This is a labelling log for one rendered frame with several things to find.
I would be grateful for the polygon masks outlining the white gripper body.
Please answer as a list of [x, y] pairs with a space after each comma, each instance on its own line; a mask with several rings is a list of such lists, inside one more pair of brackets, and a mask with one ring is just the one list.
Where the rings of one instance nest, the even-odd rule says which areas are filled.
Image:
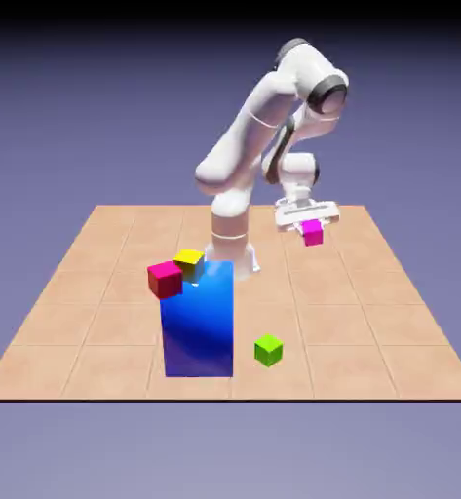
[[291, 230], [293, 223], [305, 220], [330, 218], [331, 223], [339, 220], [339, 207], [333, 201], [300, 199], [291, 201], [282, 198], [275, 204], [275, 222], [281, 230]]

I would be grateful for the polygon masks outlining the small magenta cube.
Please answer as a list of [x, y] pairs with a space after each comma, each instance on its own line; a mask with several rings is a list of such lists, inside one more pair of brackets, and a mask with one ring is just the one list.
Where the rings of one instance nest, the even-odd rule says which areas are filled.
[[301, 230], [306, 247], [318, 246], [324, 242], [324, 228], [319, 219], [302, 221]]

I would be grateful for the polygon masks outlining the small yellow cube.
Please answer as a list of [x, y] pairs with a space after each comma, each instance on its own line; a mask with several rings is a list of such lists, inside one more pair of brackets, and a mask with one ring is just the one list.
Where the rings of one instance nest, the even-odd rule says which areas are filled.
[[184, 281], [195, 284], [204, 274], [205, 254], [195, 249], [182, 249], [173, 263], [182, 271]]

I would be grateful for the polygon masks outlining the small green cube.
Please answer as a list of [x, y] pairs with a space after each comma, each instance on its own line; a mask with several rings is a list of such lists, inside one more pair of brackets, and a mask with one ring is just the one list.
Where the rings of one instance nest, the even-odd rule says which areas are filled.
[[254, 358], [270, 367], [283, 357], [284, 343], [271, 334], [264, 334], [254, 342]]

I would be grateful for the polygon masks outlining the small red cube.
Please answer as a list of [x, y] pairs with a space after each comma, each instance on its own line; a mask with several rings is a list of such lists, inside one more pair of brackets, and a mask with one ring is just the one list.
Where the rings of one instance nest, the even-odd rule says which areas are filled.
[[172, 261], [147, 267], [149, 289], [158, 299], [182, 294], [182, 270]]

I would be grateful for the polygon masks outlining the large blue box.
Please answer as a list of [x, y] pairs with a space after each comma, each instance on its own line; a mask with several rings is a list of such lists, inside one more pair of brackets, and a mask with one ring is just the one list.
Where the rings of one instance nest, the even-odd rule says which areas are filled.
[[160, 302], [165, 374], [223, 377], [234, 371], [234, 268], [207, 261], [197, 284]]

